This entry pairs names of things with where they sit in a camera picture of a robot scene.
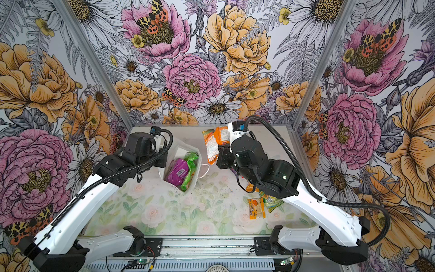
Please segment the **green snack bag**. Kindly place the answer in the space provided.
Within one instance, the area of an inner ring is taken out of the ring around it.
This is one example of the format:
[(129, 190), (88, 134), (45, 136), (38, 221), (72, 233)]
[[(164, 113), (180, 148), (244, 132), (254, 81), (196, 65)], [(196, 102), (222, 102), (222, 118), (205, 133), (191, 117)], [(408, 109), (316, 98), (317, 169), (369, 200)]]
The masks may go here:
[(185, 176), (183, 183), (180, 185), (180, 189), (185, 192), (188, 190), (191, 180), (196, 172), (197, 163), (196, 161), (199, 159), (199, 155), (197, 153), (187, 153), (184, 158), (188, 165), (188, 174)]

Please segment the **white paper bag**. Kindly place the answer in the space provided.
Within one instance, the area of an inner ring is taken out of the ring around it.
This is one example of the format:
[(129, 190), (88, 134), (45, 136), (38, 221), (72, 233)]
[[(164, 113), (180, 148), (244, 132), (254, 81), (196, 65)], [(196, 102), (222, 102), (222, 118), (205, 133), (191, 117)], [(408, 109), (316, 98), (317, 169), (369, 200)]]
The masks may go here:
[(193, 191), (198, 179), (205, 177), (209, 164), (202, 163), (198, 148), (175, 138), (168, 152), (167, 164), (159, 169), (160, 178), (184, 193)]

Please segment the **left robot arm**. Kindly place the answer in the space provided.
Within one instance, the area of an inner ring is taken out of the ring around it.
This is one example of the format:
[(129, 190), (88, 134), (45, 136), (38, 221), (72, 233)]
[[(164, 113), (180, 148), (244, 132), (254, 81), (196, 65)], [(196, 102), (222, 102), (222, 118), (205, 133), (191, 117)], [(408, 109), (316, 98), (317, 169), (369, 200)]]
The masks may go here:
[(130, 134), (124, 147), (97, 164), (82, 189), (51, 223), (19, 242), (21, 254), (41, 272), (78, 272), (115, 253), (140, 255), (146, 248), (145, 236), (133, 226), (94, 240), (78, 236), (102, 204), (129, 179), (141, 182), (144, 172), (165, 167), (173, 141), (169, 130), (157, 126), (149, 133)]

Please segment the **orange white snack packet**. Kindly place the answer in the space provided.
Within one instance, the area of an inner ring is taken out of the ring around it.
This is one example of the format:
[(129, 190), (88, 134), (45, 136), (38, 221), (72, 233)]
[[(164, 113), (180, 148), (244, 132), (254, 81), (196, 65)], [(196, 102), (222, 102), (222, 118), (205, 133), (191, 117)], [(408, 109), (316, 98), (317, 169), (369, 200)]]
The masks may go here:
[(219, 146), (230, 143), (230, 133), (227, 126), (221, 126), (215, 129), (206, 129), (202, 135), (206, 145), (207, 161), (212, 165), (218, 159)]

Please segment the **purple grape candy bag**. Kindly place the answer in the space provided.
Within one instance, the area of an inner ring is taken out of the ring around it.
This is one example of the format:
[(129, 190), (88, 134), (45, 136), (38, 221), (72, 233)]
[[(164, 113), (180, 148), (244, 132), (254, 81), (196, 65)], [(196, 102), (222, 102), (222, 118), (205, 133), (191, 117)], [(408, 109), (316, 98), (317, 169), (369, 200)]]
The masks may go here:
[(169, 170), (165, 175), (165, 181), (179, 187), (185, 176), (188, 174), (188, 165), (184, 159), (178, 158), (171, 162)]

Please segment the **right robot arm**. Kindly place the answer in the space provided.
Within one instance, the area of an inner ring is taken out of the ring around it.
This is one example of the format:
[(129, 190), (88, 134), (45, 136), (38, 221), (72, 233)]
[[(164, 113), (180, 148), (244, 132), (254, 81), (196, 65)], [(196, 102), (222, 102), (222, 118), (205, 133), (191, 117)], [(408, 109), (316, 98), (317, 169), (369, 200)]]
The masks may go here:
[(228, 124), (227, 131), (230, 142), (218, 147), (217, 167), (232, 170), (254, 190), (298, 208), (317, 223), (317, 227), (307, 229), (275, 226), (268, 241), (270, 251), (277, 255), (301, 255), (304, 250), (312, 250), (340, 265), (368, 259), (369, 247), (361, 240), (370, 231), (367, 219), (327, 204), (327, 199), (310, 183), (301, 181), (293, 164), (270, 159), (244, 122)]

